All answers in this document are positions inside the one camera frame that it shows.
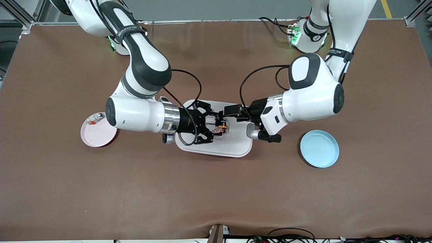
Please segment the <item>light blue round plate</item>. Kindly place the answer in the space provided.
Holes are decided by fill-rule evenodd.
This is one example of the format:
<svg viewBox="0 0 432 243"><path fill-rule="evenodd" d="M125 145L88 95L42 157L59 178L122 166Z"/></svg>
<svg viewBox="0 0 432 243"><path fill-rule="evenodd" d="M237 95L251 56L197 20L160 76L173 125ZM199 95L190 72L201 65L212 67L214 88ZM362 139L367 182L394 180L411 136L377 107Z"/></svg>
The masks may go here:
<svg viewBox="0 0 432 243"><path fill-rule="evenodd" d="M328 168L339 159L340 149L331 134L322 130L312 130L301 138L300 154L309 165Z"/></svg>

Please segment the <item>white lidded box grey clasps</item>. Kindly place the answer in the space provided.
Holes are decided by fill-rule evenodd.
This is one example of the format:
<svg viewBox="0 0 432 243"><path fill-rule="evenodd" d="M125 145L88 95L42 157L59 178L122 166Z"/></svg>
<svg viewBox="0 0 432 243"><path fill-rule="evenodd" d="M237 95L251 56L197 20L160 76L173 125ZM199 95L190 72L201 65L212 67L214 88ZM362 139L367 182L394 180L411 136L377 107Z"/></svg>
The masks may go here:
<svg viewBox="0 0 432 243"><path fill-rule="evenodd" d="M202 101L210 104L211 109L213 109L214 112L223 111L225 106L234 105L234 103L208 100ZM176 133L176 145L184 151L199 154L236 158L247 155L250 152L253 143L253 140L247 136L247 128L249 127L252 130L255 129L254 123L246 121L238 123L234 117L227 117L224 118L224 120L226 120L228 126L227 133L224 133L222 136L214 136L212 143L185 146L179 138L179 134ZM206 117L206 127L210 129L210 131L214 132L214 116ZM181 137L185 140L185 142L190 143L194 139L194 134L182 133Z"/></svg>

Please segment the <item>brown table cover mat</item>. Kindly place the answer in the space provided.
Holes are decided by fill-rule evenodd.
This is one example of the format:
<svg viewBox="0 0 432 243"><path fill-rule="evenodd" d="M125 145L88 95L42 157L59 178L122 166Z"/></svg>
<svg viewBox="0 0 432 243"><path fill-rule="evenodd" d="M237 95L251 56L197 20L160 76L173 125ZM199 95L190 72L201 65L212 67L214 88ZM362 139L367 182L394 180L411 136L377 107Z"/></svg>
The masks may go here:
<svg viewBox="0 0 432 243"><path fill-rule="evenodd" d="M86 146L128 57L79 26L34 26L0 89L0 241L201 238L306 229L317 238L432 236L432 68L414 28L368 21L337 115L289 124L244 157L189 153L119 131ZM339 159L309 165L300 140L331 134Z"/></svg>

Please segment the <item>brown and white edge bracket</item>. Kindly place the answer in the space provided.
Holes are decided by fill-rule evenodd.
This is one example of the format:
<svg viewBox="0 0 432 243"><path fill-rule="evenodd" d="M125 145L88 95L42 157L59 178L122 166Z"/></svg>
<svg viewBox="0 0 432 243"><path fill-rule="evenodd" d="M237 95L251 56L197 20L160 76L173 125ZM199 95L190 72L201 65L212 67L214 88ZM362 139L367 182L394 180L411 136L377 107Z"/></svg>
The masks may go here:
<svg viewBox="0 0 432 243"><path fill-rule="evenodd" d="M227 225L216 224L209 230L207 243L226 243L225 236L230 235L230 228Z"/></svg>

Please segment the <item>aluminium frame profile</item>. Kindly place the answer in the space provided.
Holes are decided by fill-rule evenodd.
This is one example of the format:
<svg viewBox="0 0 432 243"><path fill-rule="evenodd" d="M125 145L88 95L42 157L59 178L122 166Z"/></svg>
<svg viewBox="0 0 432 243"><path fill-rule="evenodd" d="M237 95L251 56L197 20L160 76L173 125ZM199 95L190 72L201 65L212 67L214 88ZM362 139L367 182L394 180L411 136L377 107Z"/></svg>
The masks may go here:
<svg viewBox="0 0 432 243"><path fill-rule="evenodd" d="M38 23L46 0L0 0L0 27L29 29Z"/></svg>
<svg viewBox="0 0 432 243"><path fill-rule="evenodd" d="M432 0L420 0L419 4L409 13L408 16L404 17L406 27L415 27L415 19L422 14L430 5Z"/></svg>

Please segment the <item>silver table edge rail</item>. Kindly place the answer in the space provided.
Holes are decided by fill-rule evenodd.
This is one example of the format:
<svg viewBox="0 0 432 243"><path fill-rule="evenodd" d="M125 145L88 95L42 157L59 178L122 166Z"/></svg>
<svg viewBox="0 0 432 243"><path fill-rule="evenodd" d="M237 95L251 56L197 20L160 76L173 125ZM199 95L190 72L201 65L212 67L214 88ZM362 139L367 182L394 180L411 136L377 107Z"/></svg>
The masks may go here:
<svg viewBox="0 0 432 243"><path fill-rule="evenodd" d="M369 21L390 21L390 20L403 20L405 18L370 18ZM171 20L171 21L138 21L139 24L185 24L185 23L240 23L240 22L260 22L264 20L259 19L233 19L233 20ZM278 19L279 22L297 22L297 19ZM34 22L33 26L80 26L77 22Z"/></svg>

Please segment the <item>pink round plate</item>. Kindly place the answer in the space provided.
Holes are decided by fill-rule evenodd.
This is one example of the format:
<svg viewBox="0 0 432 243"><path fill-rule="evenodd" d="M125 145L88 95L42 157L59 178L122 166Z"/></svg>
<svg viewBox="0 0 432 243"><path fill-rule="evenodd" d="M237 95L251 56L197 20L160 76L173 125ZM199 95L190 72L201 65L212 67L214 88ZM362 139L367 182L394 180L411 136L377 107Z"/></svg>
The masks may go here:
<svg viewBox="0 0 432 243"><path fill-rule="evenodd" d="M83 143L90 147L103 147L109 144L116 134L117 129L109 124L106 114L103 120L92 126L87 125L84 121L80 130Z"/></svg>

